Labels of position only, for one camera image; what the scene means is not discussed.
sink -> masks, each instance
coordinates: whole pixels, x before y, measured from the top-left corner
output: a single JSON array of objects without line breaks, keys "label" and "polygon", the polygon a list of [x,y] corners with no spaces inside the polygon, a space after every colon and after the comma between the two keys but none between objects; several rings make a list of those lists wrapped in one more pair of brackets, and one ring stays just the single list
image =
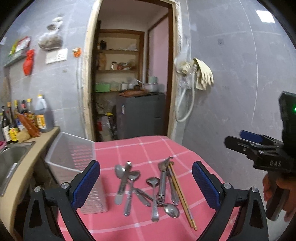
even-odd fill
[{"label": "sink", "polygon": [[35,142],[6,145],[0,150],[0,196],[3,196],[8,183]]}]

chopsticks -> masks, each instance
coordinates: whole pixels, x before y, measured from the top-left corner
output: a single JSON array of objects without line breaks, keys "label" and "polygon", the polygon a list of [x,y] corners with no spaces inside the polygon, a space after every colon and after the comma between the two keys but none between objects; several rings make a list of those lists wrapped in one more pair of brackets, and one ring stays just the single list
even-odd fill
[{"label": "chopsticks", "polygon": [[178,181],[178,179],[177,179],[177,175],[176,175],[176,173],[175,173],[175,171],[174,171],[174,168],[173,168],[173,165],[172,165],[171,162],[170,162],[168,168],[169,168],[169,171],[172,172],[172,175],[171,175],[171,176],[172,176],[172,180],[173,180],[173,183],[174,183],[175,189],[176,189],[176,191],[177,191],[177,193],[178,193],[178,195],[179,195],[179,198],[180,198],[180,201],[181,201],[182,207],[183,207],[183,209],[184,209],[184,212],[185,212],[185,214],[186,214],[187,220],[188,220],[188,222],[189,222],[189,225],[190,225],[191,228],[194,228],[194,230],[197,231],[197,227],[196,227],[196,224],[195,224],[194,218],[193,218],[193,216],[192,216],[192,214],[191,214],[191,211],[190,211],[189,205],[188,205],[187,200],[186,200],[186,198],[185,198],[185,196],[184,196],[184,193],[183,193],[183,191],[182,191],[182,189],[181,189],[181,186],[180,186],[179,181]]}]

white hose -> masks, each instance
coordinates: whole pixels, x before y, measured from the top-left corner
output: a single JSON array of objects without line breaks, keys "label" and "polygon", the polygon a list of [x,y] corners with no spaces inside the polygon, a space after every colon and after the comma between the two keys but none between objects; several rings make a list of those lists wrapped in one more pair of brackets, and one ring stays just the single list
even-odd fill
[{"label": "white hose", "polygon": [[196,75],[196,69],[193,70],[193,74],[192,74],[192,86],[191,86],[191,90],[192,90],[192,100],[191,100],[191,105],[190,105],[190,108],[187,112],[187,114],[182,118],[182,119],[179,119],[178,118],[178,115],[179,115],[179,109],[180,109],[180,105],[181,105],[181,102],[183,101],[183,98],[185,96],[185,93],[186,93],[186,90],[187,88],[184,88],[183,91],[182,91],[182,94],[181,94],[181,97],[180,97],[180,100],[179,100],[179,103],[177,105],[177,109],[176,109],[176,114],[175,114],[175,117],[176,117],[176,121],[177,122],[184,122],[191,114],[192,110],[193,110],[193,106],[194,106],[194,99],[195,99],[195,75]]}]

checkered tablecloth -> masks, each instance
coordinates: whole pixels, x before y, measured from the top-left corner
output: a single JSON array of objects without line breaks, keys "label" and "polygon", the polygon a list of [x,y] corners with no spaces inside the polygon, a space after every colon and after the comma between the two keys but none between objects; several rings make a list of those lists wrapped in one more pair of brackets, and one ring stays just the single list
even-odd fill
[{"label": "checkered tablecloth", "polygon": [[[100,241],[154,241],[170,240],[193,241],[201,235],[210,222],[215,210],[209,208],[200,189],[191,174],[192,164],[201,161],[210,173],[216,172],[196,153],[175,143],[165,136],[147,136],[125,140],[95,143],[96,160],[100,163],[101,174],[105,193],[107,196],[108,212],[83,215],[78,213],[96,240]],[[189,226],[182,205],[179,204],[180,217],[173,219],[164,213],[163,208],[158,208],[160,220],[153,223],[151,219],[151,207],[144,206],[133,195],[131,214],[123,216],[126,197],[122,205],[115,205],[114,198],[118,190],[120,180],[115,176],[114,166],[124,165],[130,161],[132,170],[140,170],[141,176],[134,186],[145,190],[152,195],[152,188],[146,184],[146,179],[151,176],[160,176],[157,163],[173,156],[174,170],[178,176],[180,185],[190,205],[198,230],[194,231]],[[166,202],[170,201],[170,187],[166,185]],[[220,240],[226,240],[238,209],[234,209],[231,219]],[[66,241],[72,240],[62,218],[58,223]]]}]

human hand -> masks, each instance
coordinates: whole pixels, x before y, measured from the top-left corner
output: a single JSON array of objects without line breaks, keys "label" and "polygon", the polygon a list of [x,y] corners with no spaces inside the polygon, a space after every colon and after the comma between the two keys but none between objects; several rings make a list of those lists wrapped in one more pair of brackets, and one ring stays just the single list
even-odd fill
[{"label": "human hand", "polygon": [[[268,174],[265,175],[265,177],[263,178],[263,194],[264,194],[264,201],[268,201],[271,197],[272,197],[272,190],[271,190],[271,184],[270,184],[270,180],[268,178]],[[285,215],[285,222],[290,221],[295,212],[296,212],[296,178],[295,177],[290,177],[290,178],[278,178],[276,180],[276,184],[278,185],[278,187],[282,188],[282,189],[287,189],[290,190],[290,194],[289,194],[289,198],[286,201],[285,205],[283,206],[283,210],[286,211],[286,215]]]}]

